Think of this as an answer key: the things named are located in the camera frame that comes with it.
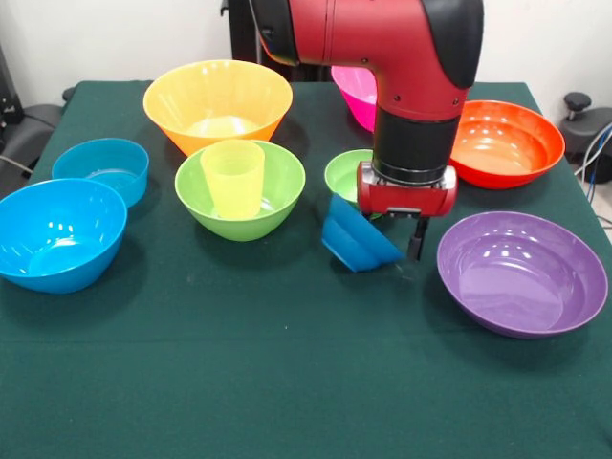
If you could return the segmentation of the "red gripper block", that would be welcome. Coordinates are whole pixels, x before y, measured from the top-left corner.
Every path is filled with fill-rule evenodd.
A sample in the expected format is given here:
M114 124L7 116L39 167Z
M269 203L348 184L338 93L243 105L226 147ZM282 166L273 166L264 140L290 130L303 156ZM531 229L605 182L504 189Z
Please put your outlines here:
M357 168L358 208L364 214L406 214L420 216L412 233L407 256L419 261L428 228L427 217L449 214L456 201L458 179L453 166L446 167L442 179L427 186L405 186L379 176L371 161Z

